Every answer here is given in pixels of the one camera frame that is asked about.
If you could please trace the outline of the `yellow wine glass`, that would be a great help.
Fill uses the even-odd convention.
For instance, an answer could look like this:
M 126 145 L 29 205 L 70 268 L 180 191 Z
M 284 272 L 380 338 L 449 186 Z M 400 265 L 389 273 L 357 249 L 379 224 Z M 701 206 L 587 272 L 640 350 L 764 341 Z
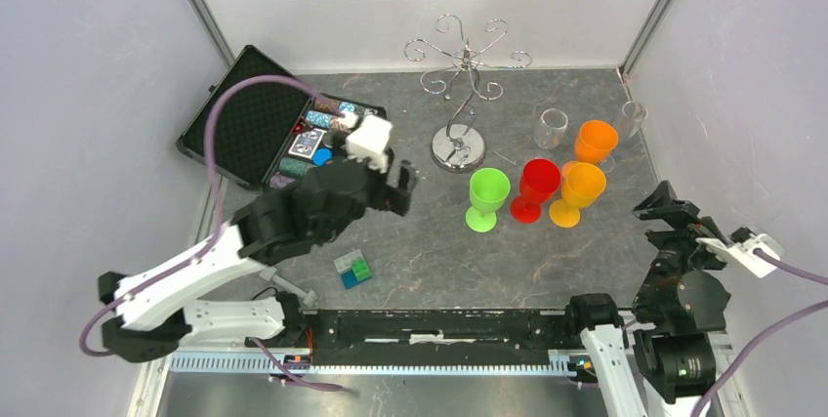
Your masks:
M 606 186 L 606 176 L 598 166 L 586 162 L 572 164 L 561 184 L 560 199 L 550 206 L 550 219 L 561 228 L 575 227 L 581 220 L 580 211 L 592 205 Z

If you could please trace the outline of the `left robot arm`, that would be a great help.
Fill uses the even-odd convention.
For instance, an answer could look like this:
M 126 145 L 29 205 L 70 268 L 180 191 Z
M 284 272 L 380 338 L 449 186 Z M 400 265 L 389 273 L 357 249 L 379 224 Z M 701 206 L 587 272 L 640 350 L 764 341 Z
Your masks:
M 142 363 L 184 345 L 276 339 L 295 346 L 307 321 L 297 298 L 205 301 L 203 295 L 241 276 L 308 254 L 334 241 L 367 210 L 409 211 L 417 172 L 399 164 L 396 185 L 367 162 L 336 157 L 299 181 L 259 195 L 213 235 L 150 271 L 106 272 L 99 295 L 113 316 L 101 326 L 101 356 Z

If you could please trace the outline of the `orange wine glass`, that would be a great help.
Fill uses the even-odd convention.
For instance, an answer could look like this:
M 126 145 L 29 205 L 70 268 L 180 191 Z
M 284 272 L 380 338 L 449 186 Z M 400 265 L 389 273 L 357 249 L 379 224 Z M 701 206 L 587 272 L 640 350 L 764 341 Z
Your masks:
M 566 178 L 569 171 L 578 162 L 591 163 L 598 166 L 605 174 L 615 169 L 615 160 L 611 153 L 619 143 L 616 130 L 607 122 L 589 120 L 585 122 L 574 142 L 574 159 L 567 161 L 562 167 L 562 175 Z

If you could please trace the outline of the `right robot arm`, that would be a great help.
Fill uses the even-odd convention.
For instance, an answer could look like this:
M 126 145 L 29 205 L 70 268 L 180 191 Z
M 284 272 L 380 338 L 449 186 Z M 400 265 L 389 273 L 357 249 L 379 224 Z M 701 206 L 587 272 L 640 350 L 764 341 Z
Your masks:
M 701 241 L 724 236 L 696 205 L 678 199 L 668 181 L 633 213 L 668 225 L 645 234 L 657 254 L 632 305 L 640 329 L 626 329 L 612 298 L 594 293 L 570 299 L 564 335 L 584 347 L 596 368 L 608 415 L 703 416 L 717 380 L 709 335 L 725 330 L 731 296 L 713 275 L 725 262 Z

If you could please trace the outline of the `clear wine glass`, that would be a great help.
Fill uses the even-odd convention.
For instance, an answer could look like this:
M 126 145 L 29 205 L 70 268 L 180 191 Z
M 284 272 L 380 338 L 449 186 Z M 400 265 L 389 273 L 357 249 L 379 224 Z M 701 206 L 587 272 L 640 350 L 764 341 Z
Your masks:
M 627 101 L 619 108 L 611 122 L 618 136 L 618 144 L 614 150 L 622 148 L 638 133 L 647 116 L 646 107 L 638 102 Z
M 534 143 L 542 149 L 552 149 L 565 141 L 568 127 L 568 115 L 560 109 L 545 109 L 533 129 Z

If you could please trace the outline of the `green wine glass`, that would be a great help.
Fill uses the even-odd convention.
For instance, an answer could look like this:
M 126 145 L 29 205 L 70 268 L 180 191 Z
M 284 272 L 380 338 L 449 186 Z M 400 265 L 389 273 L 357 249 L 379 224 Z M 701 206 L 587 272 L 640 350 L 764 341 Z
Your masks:
M 467 226 L 475 232 L 488 232 L 497 223 L 497 211 L 512 190 L 509 177 L 496 168 L 476 170 L 469 184 L 471 207 L 465 214 Z

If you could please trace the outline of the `red wine glass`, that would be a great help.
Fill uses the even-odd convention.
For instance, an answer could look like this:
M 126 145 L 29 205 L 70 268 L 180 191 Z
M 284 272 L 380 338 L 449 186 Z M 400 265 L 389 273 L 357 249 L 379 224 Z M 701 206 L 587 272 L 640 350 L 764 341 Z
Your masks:
M 519 195 L 510 205 L 512 217 L 522 224 L 540 219 L 542 205 L 559 189 L 562 176 L 559 167 L 546 158 L 528 161 L 520 175 Z

